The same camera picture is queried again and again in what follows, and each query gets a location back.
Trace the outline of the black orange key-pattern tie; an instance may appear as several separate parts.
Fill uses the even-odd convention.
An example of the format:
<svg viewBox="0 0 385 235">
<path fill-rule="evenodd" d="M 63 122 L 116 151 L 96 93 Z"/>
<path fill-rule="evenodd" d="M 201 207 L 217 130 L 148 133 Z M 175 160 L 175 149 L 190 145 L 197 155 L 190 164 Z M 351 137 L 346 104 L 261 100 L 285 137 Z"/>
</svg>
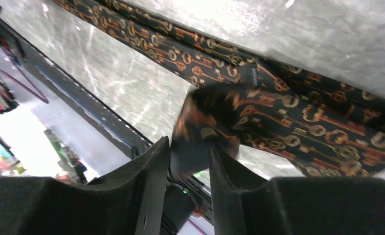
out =
<svg viewBox="0 0 385 235">
<path fill-rule="evenodd" d="M 385 99 L 239 49 L 121 0 L 59 0 L 69 13 L 186 80 L 170 171 L 208 168 L 215 143 L 289 160 L 306 176 L 371 176 L 385 169 Z"/>
</svg>

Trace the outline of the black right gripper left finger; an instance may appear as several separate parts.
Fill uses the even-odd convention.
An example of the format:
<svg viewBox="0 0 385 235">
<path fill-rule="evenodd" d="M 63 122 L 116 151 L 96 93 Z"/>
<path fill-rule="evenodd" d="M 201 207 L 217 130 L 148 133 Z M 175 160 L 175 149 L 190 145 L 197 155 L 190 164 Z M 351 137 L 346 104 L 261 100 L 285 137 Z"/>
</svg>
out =
<svg viewBox="0 0 385 235">
<path fill-rule="evenodd" d="M 0 177 L 0 235 L 157 235 L 169 158 L 163 137 L 90 185 Z"/>
</svg>

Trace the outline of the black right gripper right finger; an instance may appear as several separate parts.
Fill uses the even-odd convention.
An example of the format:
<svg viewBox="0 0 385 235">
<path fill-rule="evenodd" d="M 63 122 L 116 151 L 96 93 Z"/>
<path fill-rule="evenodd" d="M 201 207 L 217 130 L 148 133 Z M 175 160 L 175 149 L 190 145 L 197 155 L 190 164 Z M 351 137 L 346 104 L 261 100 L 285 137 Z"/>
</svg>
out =
<svg viewBox="0 0 385 235">
<path fill-rule="evenodd" d="M 385 235 L 383 179 L 265 180 L 216 145 L 209 164 L 217 235 Z"/>
</svg>

